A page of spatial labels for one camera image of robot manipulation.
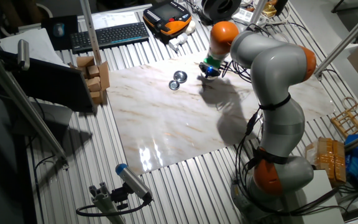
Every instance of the slotted aluminum surface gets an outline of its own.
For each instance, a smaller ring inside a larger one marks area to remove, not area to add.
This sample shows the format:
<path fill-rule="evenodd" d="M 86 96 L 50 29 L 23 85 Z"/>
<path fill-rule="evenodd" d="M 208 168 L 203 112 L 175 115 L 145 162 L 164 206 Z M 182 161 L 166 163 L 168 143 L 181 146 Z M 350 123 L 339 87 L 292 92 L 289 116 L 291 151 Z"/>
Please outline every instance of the slotted aluminum surface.
<path fill-rule="evenodd" d="M 295 9 L 291 7 L 289 22 L 305 26 Z M 142 21 L 142 11 L 148 6 L 132 7 L 114 12 L 133 11 L 138 21 Z M 80 31 L 86 30 L 83 18 L 79 18 Z M 125 69 L 133 66 L 166 60 L 173 57 L 192 54 L 208 48 L 210 27 L 196 23 L 196 31 L 189 36 L 176 54 L 166 45 L 153 38 L 149 31 L 148 42 L 129 44 L 121 47 L 103 49 L 102 60 L 109 62 L 110 70 Z M 290 42 L 311 49 L 317 58 L 317 64 L 325 58 L 325 53 L 311 36 L 295 26 L 276 26 L 271 33 L 283 32 Z M 65 63 L 76 64 L 71 50 L 57 52 Z M 80 56 L 92 55 L 92 52 Z M 343 111 L 341 100 L 352 96 L 349 87 L 339 75 L 324 72 L 321 84 L 335 104 L 336 111 Z M 304 148 L 320 136 L 344 141 L 344 138 L 331 124 L 330 118 L 339 112 L 323 116 L 306 123 L 305 134 L 294 155 L 304 156 Z M 256 147 L 255 139 L 247 143 L 248 148 Z M 51 152 L 36 139 L 33 142 L 34 164 L 51 156 Z M 115 174 L 115 167 L 126 163 L 124 151 L 119 139 L 114 116 L 109 105 L 98 106 L 96 116 L 73 113 L 70 130 L 63 140 L 68 155 L 69 169 L 55 159 L 49 159 L 37 169 L 40 186 L 40 204 L 35 190 L 32 173 L 33 193 L 38 223 L 109 223 L 107 218 L 87 218 L 76 215 L 76 208 L 91 205 L 88 187 L 100 182 L 107 183 L 110 190 L 121 187 L 122 180 Z M 30 149 L 30 168 L 33 168 Z M 240 223 L 241 214 L 230 197 L 231 175 L 234 172 L 234 148 L 228 147 L 213 151 L 174 165 L 141 175 L 141 179 L 154 194 L 154 202 L 138 212 L 124 215 L 127 223 Z M 129 196 L 129 208 L 138 207 L 141 201 L 134 195 Z"/>

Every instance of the black cable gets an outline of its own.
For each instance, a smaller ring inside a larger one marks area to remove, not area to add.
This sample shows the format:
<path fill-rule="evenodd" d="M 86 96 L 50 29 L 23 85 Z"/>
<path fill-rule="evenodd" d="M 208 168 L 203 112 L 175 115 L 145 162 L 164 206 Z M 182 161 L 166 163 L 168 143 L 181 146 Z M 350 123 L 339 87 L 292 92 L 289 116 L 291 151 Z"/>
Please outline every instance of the black cable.
<path fill-rule="evenodd" d="M 37 165 L 35 166 L 34 170 L 37 170 L 37 167 L 38 167 L 39 165 L 41 165 L 41 163 L 42 163 L 43 161 L 46 161 L 47 159 L 50 159 L 50 158 L 52 158 L 53 156 L 55 156 L 55 155 L 51 155 L 51 156 L 49 156 L 49 157 L 46 157 L 45 159 L 42 159 L 39 163 L 37 163 Z"/>
<path fill-rule="evenodd" d="M 254 25 L 254 26 L 255 26 L 254 29 L 257 28 L 259 32 L 262 33 L 262 31 L 263 31 L 264 33 L 266 33 L 266 34 L 267 34 L 267 37 L 270 37 L 270 36 L 271 36 L 271 34 L 270 34 L 267 30 L 261 28 L 261 27 L 258 26 L 257 24 L 253 24 L 253 23 L 252 23 L 252 24 L 249 24 L 246 30 L 254 31 L 254 30 L 252 30 L 252 28 L 250 28 L 251 25 Z"/>
<path fill-rule="evenodd" d="M 45 121 L 45 112 L 44 112 L 44 109 L 42 109 L 41 104 L 38 102 L 38 100 L 37 100 L 36 98 L 33 97 L 33 99 L 34 99 L 34 101 L 37 103 L 38 107 L 40 108 L 41 113 L 42 113 L 42 119 L 43 119 L 43 121 Z"/>
<path fill-rule="evenodd" d="M 247 129 L 249 128 L 249 126 L 253 126 L 254 124 L 255 124 L 255 122 L 249 122 L 249 125 L 247 125 Z M 290 211 L 290 212 L 276 211 L 276 210 L 273 210 L 271 208 L 265 207 L 264 205 L 262 205 L 261 203 L 256 201 L 256 199 L 254 199 L 252 197 L 252 194 L 250 193 L 250 191 L 249 191 L 249 189 L 247 187 L 247 184 L 246 184 L 247 175 L 248 175 L 248 172 L 250 171 L 250 169 L 248 168 L 249 162 L 247 162 L 243 166 L 243 169 L 241 169 L 241 162 L 242 162 L 241 161 L 241 152 L 242 152 L 242 150 L 246 151 L 245 146 L 244 146 L 244 142 L 245 142 L 245 139 L 246 139 L 247 135 L 249 135 L 248 130 L 246 132 L 246 135 L 242 138 L 242 140 L 240 142 L 240 145 L 238 147 L 235 147 L 236 148 L 236 161 L 235 161 L 236 179 L 237 179 L 237 182 L 239 184 L 240 191 L 244 195 L 244 197 L 246 199 L 248 199 L 251 203 L 256 205 L 261 211 L 264 211 L 264 212 L 267 212 L 267 213 L 273 213 L 273 214 L 278 215 L 278 216 L 289 216 L 289 215 L 291 215 L 291 216 L 302 216 L 302 215 L 307 215 L 307 214 L 310 214 L 310 213 L 318 212 L 320 210 L 329 209 L 329 208 L 341 208 L 341 209 L 344 209 L 346 211 L 345 208 L 340 207 L 340 206 L 328 206 L 328 207 L 321 207 L 321 208 L 318 208 L 318 209 L 315 209 L 315 210 L 311 210 L 311 209 L 314 209 L 315 207 L 317 207 L 319 204 L 321 204 L 324 201 L 326 201 L 327 199 L 333 197 L 339 191 L 339 188 L 334 188 L 331 191 L 329 191 L 328 193 L 326 193 L 323 196 L 321 196 L 320 198 L 314 200 L 313 202 L 307 203 L 306 205 L 304 205 L 304 206 L 302 206 L 300 208 L 297 208 L 297 209 L 295 209 L 293 211 Z M 242 172 L 245 172 L 244 178 L 241 177 Z"/>
<path fill-rule="evenodd" d="M 344 215 L 347 215 L 349 213 L 349 207 L 351 206 L 351 204 L 358 198 L 358 196 L 354 197 L 351 202 L 347 205 L 346 207 L 346 211 Z"/>
<path fill-rule="evenodd" d="M 32 140 L 34 140 L 34 138 L 32 138 L 32 139 L 29 138 L 29 145 L 30 145 L 30 152 L 31 152 L 32 166 L 33 167 L 35 167 L 35 162 L 34 162 L 34 152 L 33 152 L 33 149 L 32 149 L 31 142 L 32 142 Z M 40 211 L 41 211 L 41 219 L 42 219 L 42 223 L 45 224 L 44 213 L 42 211 L 41 196 L 40 196 L 40 189 L 39 189 L 39 185 L 38 185 L 37 172 L 35 171 L 35 169 L 33 169 L 33 171 L 34 171 L 34 179 L 35 179 L 35 189 L 37 191 L 38 203 L 39 203 Z"/>
<path fill-rule="evenodd" d="M 251 83 L 251 77 L 249 73 L 247 72 L 246 68 L 243 68 L 235 61 L 231 60 L 229 63 L 225 62 L 225 66 L 220 67 L 222 69 L 222 78 L 226 75 L 227 71 L 235 73 L 236 75 L 239 75 L 241 79 L 244 81 Z"/>
<path fill-rule="evenodd" d="M 95 205 L 87 205 L 87 206 L 84 206 L 84 207 L 81 207 L 81 208 L 77 208 L 75 210 L 75 213 L 77 213 L 77 215 L 81 215 L 81 216 L 84 216 L 84 217 L 107 217 L 107 216 L 113 216 L 113 215 L 125 215 L 125 214 L 136 212 L 136 211 L 142 209 L 144 206 L 148 205 L 150 202 L 151 202 L 151 200 L 148 201 L 148 202 L 144 201 L 142 203 L 142 205 L 140 205 L 139 207 L 129 209 L 129 210 L 126 210 L 126 211 L 122 211 L 122 212 L 108 212 L 108 213 L 85 213 L 85 212 L 81 212 L 81 210 L 85 210 L 85 209 L 88 209 L 88 208 L 96 208 Z"/>

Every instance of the marble-patterned board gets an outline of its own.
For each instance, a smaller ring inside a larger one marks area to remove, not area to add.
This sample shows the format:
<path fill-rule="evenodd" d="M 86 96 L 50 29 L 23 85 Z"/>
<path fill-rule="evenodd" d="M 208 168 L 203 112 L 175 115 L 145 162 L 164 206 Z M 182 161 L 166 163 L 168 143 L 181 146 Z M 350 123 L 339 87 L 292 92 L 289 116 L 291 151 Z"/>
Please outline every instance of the marble-patterned board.
<path fill-rule="evenodd" d="M 258 108 L 252 85 L 228 72 L 205 82 L 198 64 L 206 52 L 141 65 L 110 74 L 108 98 L 126 155 L 136 174 L 237 144 Z M 176 91 L 175 71 L 188 74 Z M 291 96 L 311 120 L 334 112 L 328 94 L 312 76 L 292 86 Z"/>

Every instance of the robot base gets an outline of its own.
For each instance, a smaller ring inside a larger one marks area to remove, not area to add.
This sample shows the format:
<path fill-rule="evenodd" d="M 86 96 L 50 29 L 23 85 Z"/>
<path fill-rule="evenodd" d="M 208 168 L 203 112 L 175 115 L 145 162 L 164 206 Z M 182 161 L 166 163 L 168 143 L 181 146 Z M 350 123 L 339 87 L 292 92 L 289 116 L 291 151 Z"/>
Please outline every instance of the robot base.
<path fill-rule="evenodd" d="M 329 183 L 328 176 L 325 170 L 314 170 L 313 180 L 296 192 L 286 194 L 285 196 L 272 200 L 270 202 L 263 203 L 268 208 L 274 210 L 294 210 L 301 206 L 310 203 L 317 198 L 321 197 L 325 193 L 332 190 Z M 312 213 L 310 215 L 304 215 L 299 217 L 278 217 L 271 213 L 266 213 L 258 209 L 254 204 L 250 203 L 240 192 L 240 188 L 237 184 L 231 185 L 231 196 L 234 204 L 247 219 L 248 223 L 260 223 L 265 221 L 266 223 L 332 223 L 339 224 L 344 223 L 341 215 L 341 211 L 338 208 L 323 210 L 322 212 Z M 322 206 L 337 205 L 335 197 L 331 197 L 322 204 Z"/>

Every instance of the keyboard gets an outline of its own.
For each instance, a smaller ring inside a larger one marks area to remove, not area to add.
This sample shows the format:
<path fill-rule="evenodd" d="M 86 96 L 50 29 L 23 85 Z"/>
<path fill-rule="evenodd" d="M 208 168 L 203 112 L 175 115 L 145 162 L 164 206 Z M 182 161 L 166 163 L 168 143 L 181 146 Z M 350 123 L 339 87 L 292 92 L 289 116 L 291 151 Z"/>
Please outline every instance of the keyboard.
<path fill-rule="evenodd" d="M 96 37 L 98 38 L 99 48 L 101 49 L 143 42 L 149 39 L 149 34 L 147 33 L 146 26 L 144 26 L 143 22 L 107 27 L 95 31 Z M 92 50 L 88 31 L 70 34 L 70 39 L 74 53 Z"/>

